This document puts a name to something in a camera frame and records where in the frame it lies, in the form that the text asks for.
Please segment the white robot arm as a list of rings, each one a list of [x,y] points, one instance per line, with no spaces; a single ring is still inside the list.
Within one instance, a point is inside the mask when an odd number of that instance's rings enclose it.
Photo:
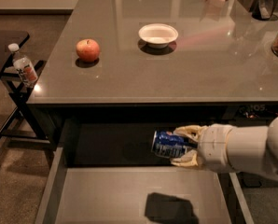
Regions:
[[[245,172],[278,181],[278,117],[268,126],[188,125],[174,133],[198,143],[182,157],[171,159],[174,166]]]

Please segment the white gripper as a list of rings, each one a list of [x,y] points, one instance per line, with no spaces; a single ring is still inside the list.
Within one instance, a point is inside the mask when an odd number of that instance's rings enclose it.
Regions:
[[[188,169],[201,169],[204,165],[216,173],[233,173],[235,169],[229,161],[228,141],[234,129],[234,126],[224,124],[177,127],[173,134],[185,137],[192,143],[199,142],[198,152],[190,150],[180,158],[172,158],[171,165]]]

